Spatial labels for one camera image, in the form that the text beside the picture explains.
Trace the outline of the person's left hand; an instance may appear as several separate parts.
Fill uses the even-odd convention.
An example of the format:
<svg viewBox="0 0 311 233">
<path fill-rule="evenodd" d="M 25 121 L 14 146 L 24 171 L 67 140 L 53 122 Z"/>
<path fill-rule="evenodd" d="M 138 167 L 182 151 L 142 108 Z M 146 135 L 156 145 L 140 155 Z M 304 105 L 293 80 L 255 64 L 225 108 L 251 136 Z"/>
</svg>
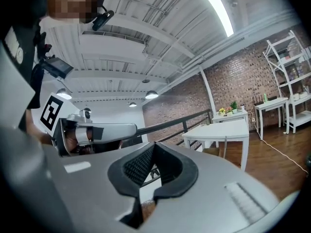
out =
<svg viewBox="0 0 311 233">
<path fill-rule="evenodd" d="M 78 145 L 78 142 L 75 136 L 75 130 L 70 130 L 70 131 L 65 132 L 65 138 L 66 138 L 67 149 L 70 153 L 78 153 L 80 155 L 94 153 L 90 145 L 82 146 L 82 147 Z"/>
</svg>

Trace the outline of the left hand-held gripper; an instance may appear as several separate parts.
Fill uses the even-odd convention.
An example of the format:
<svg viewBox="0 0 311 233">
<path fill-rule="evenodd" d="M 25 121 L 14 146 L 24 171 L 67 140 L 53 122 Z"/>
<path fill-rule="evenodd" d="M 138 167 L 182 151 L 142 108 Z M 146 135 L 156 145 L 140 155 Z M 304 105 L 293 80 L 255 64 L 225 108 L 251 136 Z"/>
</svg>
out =
<svg viewBox="0 0 311 233">
<path fill-rule="evenodd" d="M 91 123 L 91 110 L 78 109 L 69 100 L 51 93 L 39 123 L 52 138 L 52 145 L 62 157 L 77 156 L 67 149 L 65 132 L 75 130 L 78 145 L 104 144 L 123 140 L 137 133 L 134 123 Z"/>
</svg>

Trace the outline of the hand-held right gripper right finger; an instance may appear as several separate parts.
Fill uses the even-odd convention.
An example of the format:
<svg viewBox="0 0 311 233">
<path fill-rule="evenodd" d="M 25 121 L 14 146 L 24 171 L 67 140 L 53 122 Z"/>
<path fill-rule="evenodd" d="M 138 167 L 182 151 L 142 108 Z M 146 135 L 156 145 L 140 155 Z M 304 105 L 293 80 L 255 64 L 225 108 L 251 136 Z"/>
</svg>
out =
<svg viewBox="0 0 311 233">
<path fill-rule="evenodd" d="M 181 197 L 158 200 L 143 223 L 143 232 L 234 233 L 248 227 L 227 185 L 233 188 L 233 184 L 239 184 L 267 213 L 279 204 L 268 187 L 228 160 L 172 144 L 165 146 L 192 159 L 198 167 L 198 178 Z"/>
</svg>

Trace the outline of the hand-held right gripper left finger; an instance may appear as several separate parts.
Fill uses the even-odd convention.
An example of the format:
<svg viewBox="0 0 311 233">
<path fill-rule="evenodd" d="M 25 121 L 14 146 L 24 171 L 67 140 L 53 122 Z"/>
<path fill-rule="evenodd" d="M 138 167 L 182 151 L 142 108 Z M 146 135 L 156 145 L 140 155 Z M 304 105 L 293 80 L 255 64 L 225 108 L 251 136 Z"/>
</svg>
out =
<svg viewBox="0 0 311 233">
<path fill-rule="evenodd" d="M 0 130 L 0 178 L 3 202 L 15 218 L 12 232 L 150 233 L 140 204 L 118 218 L 92 199 L 72 178 L 52 146 L 41 145 L 19 129 Z"/>
</svg>

